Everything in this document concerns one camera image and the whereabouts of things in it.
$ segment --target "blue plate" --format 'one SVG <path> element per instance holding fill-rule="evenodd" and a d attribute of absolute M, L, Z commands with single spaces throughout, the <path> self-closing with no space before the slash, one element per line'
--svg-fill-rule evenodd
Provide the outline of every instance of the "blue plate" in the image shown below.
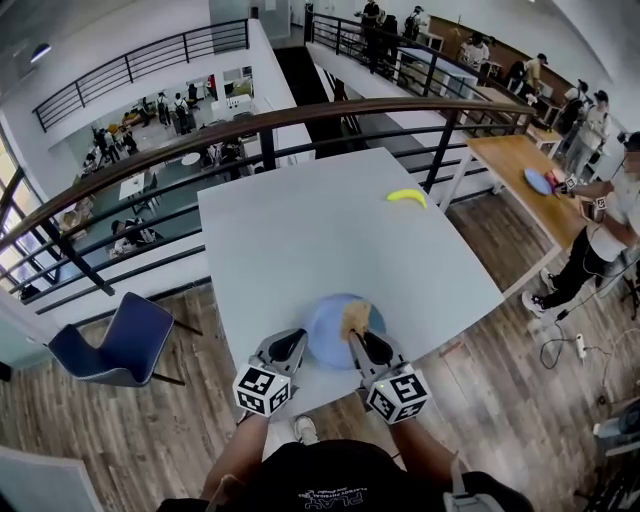
<path fill-rule="evenodd" d="M 316 305 L 305 323 L 304 328 L 309 333 L 307 348 L 325 368 L 355 368 L 349 344 L 340 338 L 340 326 L 344 308 L 358 300 L 366 299 L 346 293 L 325 297 Z M 386 332 L 384 319 L 374 305 L 371 305 L 369 313 L 369 326 L 378 332 Z"/>
<path fill-rule="evenodd" d="M 527 180 L 529 186 L 538 194 L 548 196 L 553 193 L 551 184 L 547 181 L 547 179 L 542 174 L 534 171 L 533 169 L 524 170 L 524 179 Z"/>

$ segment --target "person sitting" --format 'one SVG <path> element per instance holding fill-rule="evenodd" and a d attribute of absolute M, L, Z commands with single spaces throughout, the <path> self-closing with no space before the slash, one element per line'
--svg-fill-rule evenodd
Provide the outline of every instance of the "person sitting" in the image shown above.
<path fill-rule="evenodd" d="M 133 219 L 127 219 L 124 222 L 119 220 L 114 220 L 111 223 L 111 232 L 114 235 L 123 232 L 125 229 L 129 229 L 133 226 L 144 223 L 144 221 L 135 217 Z M 139 231 L 134 231 L 132 233 L 128 233 L 124 235 L 122 238 L 116 240 L 116 243 L 113 249 L 110 251 L 109 256 L 111 258 L 121 256 L 123 254 L 127 254 L 128 252 L 134 251 L 140 247 L 144 247 L 145 245 L 151 244 L 156 240 L 161 240 L 162 236 L 157 233 L 154 229 L 141 229 Z"/>
<path fill-rule="evenodd" d="M 489 62 L 489 48 L 479 32 L 475 32 L 471 36 L 471 41 L 462 43 L 461 49 L 462 57 L 460 60 L 476 71 L 480 71 L 482 65 Z"/>

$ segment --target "window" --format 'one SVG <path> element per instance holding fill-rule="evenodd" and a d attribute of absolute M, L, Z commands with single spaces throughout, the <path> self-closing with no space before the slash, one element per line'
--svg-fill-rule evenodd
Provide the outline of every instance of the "window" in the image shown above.
<path fill-rule="evenodd" d="M 0 226 L 0 237 L 15 228 L 25 216 L 35 211 L 42 204 L 26 176 L 24 176 L 22 169 L 18 166 L 7 145 L 4 134 L 0 130 L 0 197 L 4 195 L 12 178 L 17 179 L 16 173 L 19 173 L 20 181 L 11 197 L 9 209 L 4 216 L 4 222 Z M 39 231 L 27 233 L 20 237 L 0 253 L 0 273 L 4 274 L 7 269 L 18 264 L 25 256 L 38 250 L 46 243 L 47 239 L 48 237 L 43 236 Z M 0 279 L 0 286 L 9 291 L 25 279 L 34 276 L 59 260 L 60 255 L 54 249 L 43 251 L 29 262 L 12 270 L 4 279 Z M 56 281 L 56 272 L 51 272 L 33 281 L 33 285 L 43 290 L 55 284 Z"/>

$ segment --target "person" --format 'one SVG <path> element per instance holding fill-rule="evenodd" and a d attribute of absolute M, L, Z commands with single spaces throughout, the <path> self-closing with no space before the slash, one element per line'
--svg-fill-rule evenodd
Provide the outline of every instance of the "person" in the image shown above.
<path fill-rule="evenodd" d="M 133 140 L 133 135 L 131 133 L 131 130 L 128 130 L 124 134 L 124 137 L 122 137 L 122 143 L 127 148 L 127 153 L 129 153 L 129 156 L 135 155 L 136 153 L 138 153 L 138 145 L 136 144 L 136 141 Z"/>
<path fill-rule="evenodd" d="M 93 153 L 87 153 L 82 164 L 82 175 L 88 176 L 93 174 L 98 169 L 98 162 L 96 162 L 96 156 Z"/>
<path fill-rule="evenodd" d="M 558 116 L 556 131 L 563 136 L 567 136 L 573 125 L 580 117 L 584 104 L 587 102 L 587 92 L 589 86 L 586 82 L 578 80 L 578 86 L 572 87 L 564 95 L 564 106 Z"/>
<path fill-rule="evenodd" d="M 96 143 L 96 146 L 98 146 L 98 148 L 100 149 L 100 154 L 106 160 L 110 160 L 108 155 L 108 150 L 107 150 L 107 141 L 105 140 L 104 132 L 105 132 L 104 128 L 96 130 L 94 132 L 94 141 Z"/>
<path fill-rule="evenodd" d="M 389 426 L 406 471 L 373 444 L 320 441 L 306 416 L 295 422 L 298 442 L 283 445 L 262 462 L 268 427 L 269 418 L 259 415 L 241 421 L 209 471 L 199 498 L 167 499 L 158 512 L 443 511 L 443 493 L 454 486 L 463 486 L 468 495 L 488 495 L 507 512 L 533 511 L 524 496 L 486 473 L 460 475 L 456 456 L 415 418 Z"/>
<path fill-rule="evenodd" d="M 179 92 L 176 93 L 176 101 L 173 103 L 173 106 L 180 123 L 180 135 L 191 133 L 189 117 L 187 115 L 187 112 L 189 111 L 189 104 L 184 100 L 184 98 L 180 97 Z"/>
<path fill-rule="evenodd" d="M 104 131 L 104 140 L 107 143 L 107 153 L 115 164 L 116 160 L 120 160 L 120 154 L 116 148 L 116 141 L 109 130 Z"/>
<path fill-rule="evenodd" d="M 565 170 L 576 179 L 580 179 L 589 159 L 606 143 L 611 133 L 609 95 L 604 91 L 598 91 L 594 97 L 596 104 L 589 107 L 584 124 L 567 151 Z"/>
<path fill-rule="evenodd" d="M 592 222 L 573 242 L 569 261 L 560 274 L 546 268 L 540 273 L 549 294 L 523 292 L 524 306 L 535 315 L 569 302 L 593 276 L 604 277 L 605 267 L 627 247 L 633 247 L 640 235 L 640 132 L 625 143 L 624 175 L 616 181 L 576 186 L 571 193 L 590 198 L 606 198 L 606 209 L 599 223 Z"/>
<path fill-rule="evenodd" d="M 167 97 L 163 92 L 158 93 L 158 99 L 156 100 L 158 105 L 158 118 L 160 123 L 165 128 L 169 127 L 169 106 L 167 105 Z"/>
<path fill-rule="evenodd" d="M 479 32 L 475 32 L 471 36 L 470 42 L 462 43 L 462 52 L 462 62 L 476 71 L 480 71 L 482 65 L 489 61 L 489 48 L 484 43 L 482 34 Z"/>
<path fill-rule="evenodd" d="M 364 6 L 364 10 L 361 14 L 362 29 L 364 31 L 364 39 L 367 47 L 365 50 L 365 57 L 369 59 L 371 65 L 371 72 L 375 70 L 377 64 L 377 34 L 372 30 L 376 26 L 378 17 L 380 16 L 380 7 L 375 0 L 367 0 L 367 5 Z"/>
<path fill-rule="evenodd" d="M 187 93 L 189 94 L 189 99 L 187 101 L 192 101 L 193 103 L 198 101 L 198 89 L 195 84 L 189 84 Z"/>
<path fill-rule="evenodd" d="M 124 222 L 119 220 L 114 220 L 111 223 L 111 232 L 114 235 L 121 233 L 125 229 L 129 229 L 138 224 L 142 224 L 144 221 L 135 217 L 133 219 L 127 219 Z M 120 256 L 122 254 L 126 254 L 131 252 L 137 248 L 144 247 L 145 245 L 151 244 L 156 240 L 161 240 L 162 236 L 157 233 L 154 229 L 141 229 L 139 231 L 134 231 L 132 233 L 128 233 L 124 235 L 122 238 L 116 240 L 116 243 L 113 248 L 112 256 Z"/>
<path fill-rule="evenodd" d="M 418 32 L 420 32 L 420 25 L 426 25 L 426 21 L 422 20 L 421 14 L 424 9 L 416 5 L 413 12 L 404 20 L 404 34 L 403 37 L 415 41 L 418 38 Z"/>
<path fill-rule="evenodd" d="M 523 100 L 527 100 L 527 94 L 538 95 L 538 86 L 540 85 L 540 72 L 542 65 L 548 64 L 547 56 L 539 53 L 535 59 L 531 59 L 524 63 L 524 83 L 520 89 L 519 96 Z"/>
<path fill-rule="evenodd" d="M 218 101 L 218 91 L 216 89 L 216 77 L 215 75 L 210 75 L 207 80 L 207 89 L 209 94 L 213 96 L 214 101 Z"/>
<path fill-rule="evenodd" d="M 138 113 L 140 114 L 140 117 L 142 118 L 142 122 L 143 122 L 143 127 L 144 126 L 149 126 L 150 123 L 150 116 L 149 116 L 149 104 L 147 103 L 147 98 L 146 96 L 144 98 L 142 98 L 142 107 L 140 109 L 138 109 Z"/>

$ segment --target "chair leg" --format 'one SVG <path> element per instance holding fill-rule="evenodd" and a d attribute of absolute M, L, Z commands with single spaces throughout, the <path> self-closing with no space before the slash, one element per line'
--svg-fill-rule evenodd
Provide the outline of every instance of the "chair leg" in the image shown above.
<path fill-rule="evenodd" d="M 199 331 L 198 329 L 196 329 L 195 327 L 191 327 L 190 325 L 183 324 L 180 320 L 176 320 L 174 318 L 173 323 L 176 324 L 178 327 L 182 327 L 187 331 L 191 331 L 192 333 L 197 334 L 198 336 L 202 336 L 202 331 Z"/>
<path fill-rule="evenodd" d="M 185 382 L 178 379 L 172 379 L 171 377 L 165 377 L 164 375 L 160 375 L 159 373 L 153 372 L 151 374 L 152 379 L 161 380 L 163 382 L 168 382 L 169 384 L 175 384 L 176 386 L 186 386 Z"/>

